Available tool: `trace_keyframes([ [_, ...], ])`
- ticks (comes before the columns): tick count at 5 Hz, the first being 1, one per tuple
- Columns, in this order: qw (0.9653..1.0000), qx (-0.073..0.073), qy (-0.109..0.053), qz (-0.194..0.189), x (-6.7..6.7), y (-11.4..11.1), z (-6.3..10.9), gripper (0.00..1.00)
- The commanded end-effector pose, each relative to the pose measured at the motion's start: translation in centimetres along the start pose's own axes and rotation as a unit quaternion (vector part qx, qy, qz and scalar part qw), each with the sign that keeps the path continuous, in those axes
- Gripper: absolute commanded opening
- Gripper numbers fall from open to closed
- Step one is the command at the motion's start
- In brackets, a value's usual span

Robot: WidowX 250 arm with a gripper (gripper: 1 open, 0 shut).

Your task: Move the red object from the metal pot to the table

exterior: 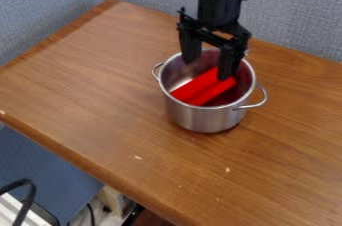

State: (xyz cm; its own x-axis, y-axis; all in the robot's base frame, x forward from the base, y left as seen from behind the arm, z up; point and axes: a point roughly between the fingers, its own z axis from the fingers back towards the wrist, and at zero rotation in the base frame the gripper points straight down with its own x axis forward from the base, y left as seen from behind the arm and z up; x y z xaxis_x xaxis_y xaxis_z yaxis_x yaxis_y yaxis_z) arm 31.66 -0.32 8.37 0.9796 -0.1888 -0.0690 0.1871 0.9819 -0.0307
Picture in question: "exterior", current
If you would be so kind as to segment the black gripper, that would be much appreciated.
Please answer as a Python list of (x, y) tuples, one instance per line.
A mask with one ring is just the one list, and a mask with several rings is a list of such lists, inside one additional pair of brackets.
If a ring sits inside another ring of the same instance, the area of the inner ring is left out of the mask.
[(198, 0), (197, 17), (180, 10), (180, 41), (182, 57), (188, 64), (201, 55), (202, 43), (221, 49), (218, 80), (236, 74), (245, 57), (250, 31), (241, 25), (241, 7), (246, 0)]

